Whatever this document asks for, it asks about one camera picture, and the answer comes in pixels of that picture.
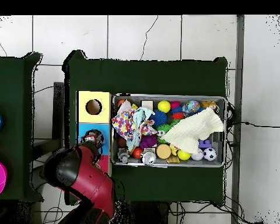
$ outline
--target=gray plastic bin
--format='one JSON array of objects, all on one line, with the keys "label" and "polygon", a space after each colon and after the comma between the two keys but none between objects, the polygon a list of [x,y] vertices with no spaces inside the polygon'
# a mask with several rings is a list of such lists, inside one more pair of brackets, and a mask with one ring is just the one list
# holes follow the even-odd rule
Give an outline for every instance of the gray plastic bin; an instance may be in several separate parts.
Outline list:
[{"label": "gray plastic bin", "polygon": [[[217,157],[213,161],[208,161],[206,159],[202,159],[200,161],[195,161],[192,158],[189,160],[180,160],[180,163],[167,163],[166,159],[160,159],[157,157],[156,162],[153,164],[153,167],[168,167],[168,166],[183,166],[183,167],[221,167],[225,163],[226,159],[226,117],[227,117],[227,104],[226,99],[224,97],[215,97],[215,96],[178,96],[178,95],[161,95],[161,94],[115,94],[112,96],[112,105],[114,107],[115,113],[118,110],[117,103],[121,99],[127,99],[131,103],[135,103],[137,106],[141,106],[142,100],[152,100],[153,101],[153,109],[158,107],[158,103],[161,100],[167,101],[175,101],[178,100],[182,104],[186,104],[189,100],[197,100],[199,102],[212,100],[216,102],[219,107],[219,112],[217,113],[220,119],[223,122],[224,130],[223,132],[214,132],[208,138],[211,141],[212,147],[217,151]],[[170,114],[167,114],[168,121],[171,122],[169,117]],[[117,157],[118,146],[116,142],[116,131],[112,127],[111,128],[111,150],[110,150],[110,158],[115,165],[122,166],[145,166],[140,160],[135,159],[133,157],[128,158],[128,163],[123,164]]]}]

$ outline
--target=soccer ball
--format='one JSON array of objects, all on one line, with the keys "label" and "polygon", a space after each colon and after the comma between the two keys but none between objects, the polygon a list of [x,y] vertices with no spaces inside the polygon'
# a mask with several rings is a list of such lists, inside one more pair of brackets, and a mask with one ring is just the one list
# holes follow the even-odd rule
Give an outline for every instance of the soccer ball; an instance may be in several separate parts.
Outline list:
[{"label": "soccer ball", "polygon": [[207,148],[204,150],[204,159],[209,160],[210,162],[215,160],[217,157],[216,150],[212,148]]}]

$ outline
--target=yellow ball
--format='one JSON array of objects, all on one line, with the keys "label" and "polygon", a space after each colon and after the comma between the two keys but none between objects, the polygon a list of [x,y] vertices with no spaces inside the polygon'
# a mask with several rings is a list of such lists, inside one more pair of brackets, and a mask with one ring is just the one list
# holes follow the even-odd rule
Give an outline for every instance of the yellow ball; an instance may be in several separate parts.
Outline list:
[{"label": "yellow ball", "polygon": [[187,153],[185,151],[182,151],[182,150],[179,150],[177,152],[177,155],[179,156],[179,158],[181,160],[188,160],[190,157],[191,157],[191,154],[190,153]]},{"label": "yellow ball", "polygon": [[163,111],[164,113],[168,113],[170,111],[170,103],[167,100],[160,101],[157,107],[157,109]]}]

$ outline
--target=round hole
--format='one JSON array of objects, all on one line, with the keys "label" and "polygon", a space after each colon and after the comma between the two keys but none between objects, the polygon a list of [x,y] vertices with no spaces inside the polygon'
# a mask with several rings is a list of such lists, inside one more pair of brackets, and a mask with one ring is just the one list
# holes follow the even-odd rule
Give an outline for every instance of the round hole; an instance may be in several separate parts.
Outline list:
[{"label": "round hole", "polygon": [[86,111],[90,115],[98,115],[102,111],[102,104],[98,100],[89,100],[86,103]]}]

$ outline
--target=yellow box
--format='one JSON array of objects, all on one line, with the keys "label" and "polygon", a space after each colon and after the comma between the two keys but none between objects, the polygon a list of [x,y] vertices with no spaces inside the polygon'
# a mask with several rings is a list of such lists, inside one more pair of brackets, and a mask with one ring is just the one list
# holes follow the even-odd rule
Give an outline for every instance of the yellow box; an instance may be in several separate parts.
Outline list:
[{"label": "yellow box", "polygon": [[[78,122],[98,124],[110,123],[110,105],[111,94],[109,92],[79,91]],[[100,106],[99,113],[93,110],[96,106]]]}]

